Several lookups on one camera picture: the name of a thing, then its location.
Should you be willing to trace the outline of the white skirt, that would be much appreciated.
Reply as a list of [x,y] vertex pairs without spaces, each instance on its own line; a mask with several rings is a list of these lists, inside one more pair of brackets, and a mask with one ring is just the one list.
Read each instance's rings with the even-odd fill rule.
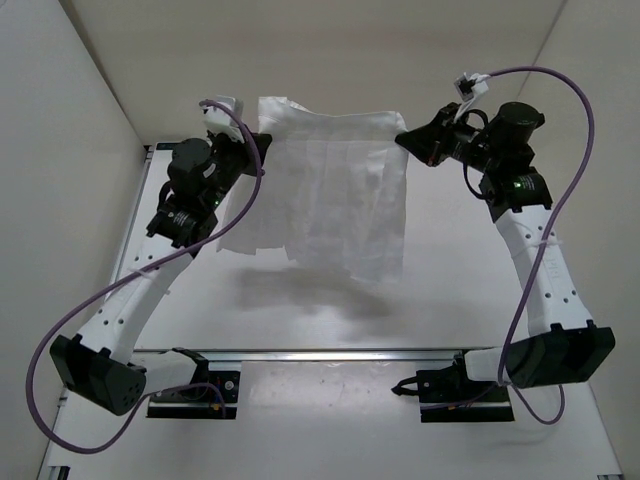
[[354,279],[402,277],[408,154],[396,111],[331,116],[286,97],[262,97],[259,131],[272,138],[260,192],[218,242],[255,255],[282,249],[306,268]]

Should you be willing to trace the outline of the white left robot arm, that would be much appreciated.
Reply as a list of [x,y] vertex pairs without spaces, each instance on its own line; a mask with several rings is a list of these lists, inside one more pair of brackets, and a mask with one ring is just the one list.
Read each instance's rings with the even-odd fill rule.
[[140,276],[111,294],[74,335],[58,336],[50,355],[72,392],[121,416],[147,393],[176,387],[188,398],[208,389],[205,358],[173,348],[138,363],[133,350],[145,324],[173,281],[198,255],[216,227],[215,211],[243,174],[255,175],[272,137],[254,134],[257,150],[225,134],[189,138],[172,146],[168,181],[132,268]]

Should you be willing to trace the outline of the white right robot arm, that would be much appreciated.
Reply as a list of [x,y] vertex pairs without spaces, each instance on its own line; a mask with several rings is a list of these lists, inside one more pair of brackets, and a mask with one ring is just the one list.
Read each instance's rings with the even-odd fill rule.
[[550,223],[560,205],[531,165],[529,139],[545,117],[530,105],[509,102],[483,128],[475,128],[457,111],[450,103],[395,142],[429,167],[453,158],[465,171],[481,173],[478,197],[514,263],[528,335],[465,353],[463,366],[448,376],[449,391],[467,401],[485,382],[519,389],[585,382],[612,351],[615,337],[611,328],[596,326],[577,293]]

